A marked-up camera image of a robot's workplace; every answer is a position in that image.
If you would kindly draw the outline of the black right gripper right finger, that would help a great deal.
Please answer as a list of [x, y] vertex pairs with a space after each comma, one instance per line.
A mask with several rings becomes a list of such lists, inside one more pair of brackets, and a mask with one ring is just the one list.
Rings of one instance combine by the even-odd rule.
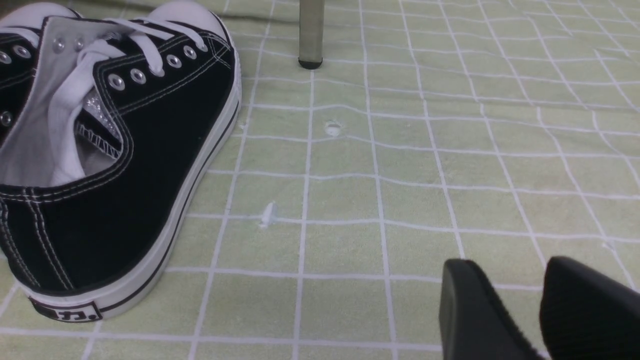
[[553, 360], [637, 360], [637, 291], [567, 256], [550, 258], [539, 322]]

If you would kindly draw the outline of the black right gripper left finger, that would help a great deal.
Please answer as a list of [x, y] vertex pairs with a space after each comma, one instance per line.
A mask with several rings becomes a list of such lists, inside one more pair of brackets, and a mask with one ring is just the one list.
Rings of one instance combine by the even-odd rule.
[[439, 333], [444, 360], [541, 360], [480, 266], [443, 264]]

